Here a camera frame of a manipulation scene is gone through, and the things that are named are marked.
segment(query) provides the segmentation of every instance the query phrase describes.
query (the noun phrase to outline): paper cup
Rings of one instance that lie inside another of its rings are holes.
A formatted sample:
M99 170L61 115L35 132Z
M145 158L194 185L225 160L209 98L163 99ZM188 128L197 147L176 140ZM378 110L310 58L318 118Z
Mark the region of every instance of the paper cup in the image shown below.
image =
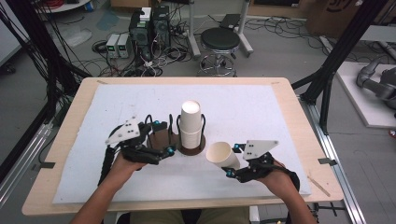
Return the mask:
M186 149L194 149L201 143L201 130L195 133L187 133L180 130L181 145Z
M183 103L179 126L186 133L196 133L201 130L201 107L198 102L186 101Z
M240 163L231 146L226 142L212 144L206 152L206 158L218 167L239 169Z

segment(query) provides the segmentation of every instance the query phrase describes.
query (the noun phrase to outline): white paper sheet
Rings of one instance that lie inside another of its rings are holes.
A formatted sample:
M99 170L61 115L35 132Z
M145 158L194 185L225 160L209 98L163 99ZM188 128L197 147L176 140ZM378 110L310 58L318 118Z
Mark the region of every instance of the white paper sheet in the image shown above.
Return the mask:
M147 165L116 194L114 202L161 201L213 198L260 197L273 194L261 183L241 184L229 179L205 158L214 142L246 143L251 140L278 140L271 150L301 179L301 194L309 195L306 175L301 166L288 128L271 86L245 85L102 85L80 127L67 158L54 203L83 203L96 189L105 156L105 140L125 120L147 114L159 121L176 121L187 100L200 103L206 117L204 152L184 156L178 151L160 165ZM173 130L177 131L174 122ZM238 155L241 167L247 163Z

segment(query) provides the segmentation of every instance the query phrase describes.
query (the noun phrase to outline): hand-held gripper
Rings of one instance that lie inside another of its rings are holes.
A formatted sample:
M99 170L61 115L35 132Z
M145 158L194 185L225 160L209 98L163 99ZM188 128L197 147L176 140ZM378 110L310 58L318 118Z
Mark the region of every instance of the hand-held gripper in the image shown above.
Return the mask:
M167 122L159 122L158 120L147 123L148 115L145 123L137 122L135 117L127 120L123 125L116 127L106 140L107 148L105 159L103 161L100 185L110 172L114 156L118 149L122 157L127 161L142 162L158 165L161 160L175 155L176 146L169 145L163 149L154 149L146 147L143 143L146 141L146 136L151 131L158 132L167 128Z
M239 170L228 167L222 167L222 169L226 172L227 177L235 178L241 183L264 178L274 170L279 170L289 175L291 182L298 191L300 190L300 179L297 174L285 167L274 165L275 159L269 150L277 146L277 144L277 141L259 140L248 140L246 144L234 144L233 152L241 153L244 151L243 158L248 162L248 166ZM286 223L291 223L290 214L286 218Z

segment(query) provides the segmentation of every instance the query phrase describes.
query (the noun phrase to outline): stool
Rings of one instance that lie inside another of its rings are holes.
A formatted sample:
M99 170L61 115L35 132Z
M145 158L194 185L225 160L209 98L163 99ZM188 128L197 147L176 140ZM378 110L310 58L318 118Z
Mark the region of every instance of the stool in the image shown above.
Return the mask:
M212 76L223 77L236 71L233 69L233 61L224 54L231 54L239 48L239 36L232 30L224 28L211 28L202 32L201 44L204 49L212 51L214 54L205 56L201 62L201 70Z

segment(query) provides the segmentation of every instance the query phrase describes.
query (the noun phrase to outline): person's arm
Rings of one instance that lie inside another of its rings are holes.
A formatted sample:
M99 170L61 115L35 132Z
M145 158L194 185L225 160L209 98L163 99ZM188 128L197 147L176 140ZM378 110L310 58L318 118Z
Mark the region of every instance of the person's arm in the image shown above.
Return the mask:
M122 188L134 171L145 165L144 163L127 161L119 153L105 180L81 207L70 223L101 223L116 192Z
M289 209L293 224L316 224L314 217L308 209L303 197L294 187L288 175L282 171L274 170L265 178L259 178L275 196L279 197Z

